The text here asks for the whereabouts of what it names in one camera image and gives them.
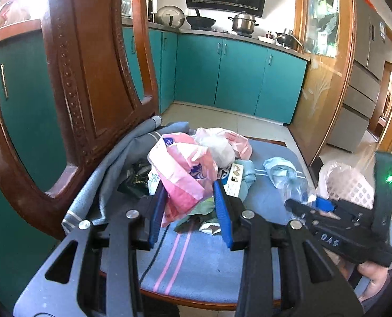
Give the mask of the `person's right hand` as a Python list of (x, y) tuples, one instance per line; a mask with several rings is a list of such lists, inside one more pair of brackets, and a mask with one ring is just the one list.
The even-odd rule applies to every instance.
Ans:
[(370, 280), (359, 300), (365, 304), (374, 302), (384, 293), (392, 279), (392, 267), (385, 268), (373, 262), (365, 262), (357, 266), (358, 271)]

